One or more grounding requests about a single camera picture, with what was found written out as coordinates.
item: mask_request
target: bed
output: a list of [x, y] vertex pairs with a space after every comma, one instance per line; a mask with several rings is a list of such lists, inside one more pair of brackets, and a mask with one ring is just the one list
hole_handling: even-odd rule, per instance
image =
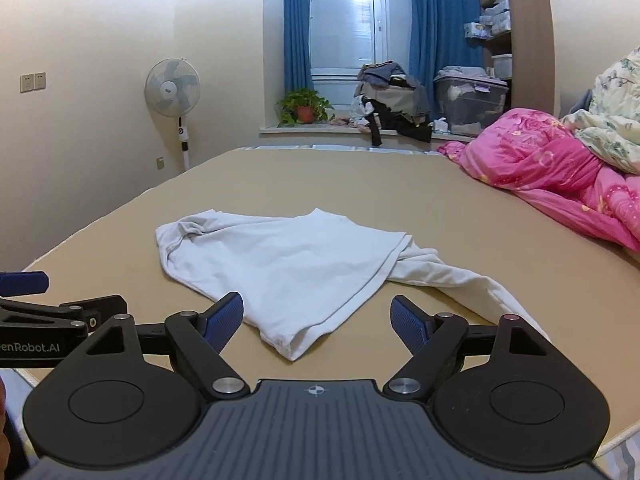
[[[30, 266], [50, 277], [50, 289], [37, 301], [120, 294], [140, 323], [185, 309], [201, 312], [210, 301], [162, 273], [154, 236], [159, 225], [210, 208], [257, 216], [321, 208], [358, 224], [406, 231], [421, 247], [437, 248], [448, 264], [495, 278], [603, 391], [611, 408], [607, 440], [640, 419], [640, 274], [622, 250], [574, 234], [437, 154], [298, 148], [235, 150], [144, 192]], [[246, 325], [223, 357], [250, 384], [375, 378], [382, 385], [410, 356], [389, 324], [396, 294], [430, 313], [449, 310], [486, 323], [437, 290], [386, 282], [293, 363]], [[169, 367], [166, 359], [149, 360]], [[30, 373], [40, 380], [47, 370]]]

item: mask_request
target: electric fan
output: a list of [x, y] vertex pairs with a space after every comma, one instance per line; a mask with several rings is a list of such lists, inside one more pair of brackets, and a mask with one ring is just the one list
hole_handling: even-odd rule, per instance
[[165, 59], [155, 65], [146, 78], [145, 98], [149, 107], [165, 117], [178, 118], [178, 137], [184, 158], [189, 162], [189, 133], [184, 116], [200, 99], [200, 78], [193, 66], [183, 59]]

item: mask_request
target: window sill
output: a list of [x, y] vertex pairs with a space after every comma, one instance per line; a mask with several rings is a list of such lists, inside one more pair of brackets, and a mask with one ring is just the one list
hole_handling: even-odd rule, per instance
[[[297, 126], [274, 126], [260, 128], [261, 135], [291, 134], [291, 135], [357, 135], [364, 136], [357, 128], [346, 126], [331, 126], [330, 124], [298, 124]], [[380, 130], [382, 137], [401, 137], [395, 130]], [[471, 142], [473, 138], [453, 134], [433, 134], [433, 140], [458, 140], [459, 142]]]

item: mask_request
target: window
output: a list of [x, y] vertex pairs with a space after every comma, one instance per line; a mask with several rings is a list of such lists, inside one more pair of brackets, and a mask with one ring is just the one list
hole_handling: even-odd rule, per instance
[[316, 90], [348, 108], [364, 64], [409, 65], [411, 0], [310, 0], [309, 49]]

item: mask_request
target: gray ribbed plate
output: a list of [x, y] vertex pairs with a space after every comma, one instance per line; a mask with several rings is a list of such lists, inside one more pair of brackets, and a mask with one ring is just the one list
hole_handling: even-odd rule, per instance
[[180, 446], [118, 471], [42, 460], [27, 480], [602, 480], [584, 464], [553, 473], [496, 470], [453, 449], [414, 402], [371, 381], [263, 381], [210, 407]]

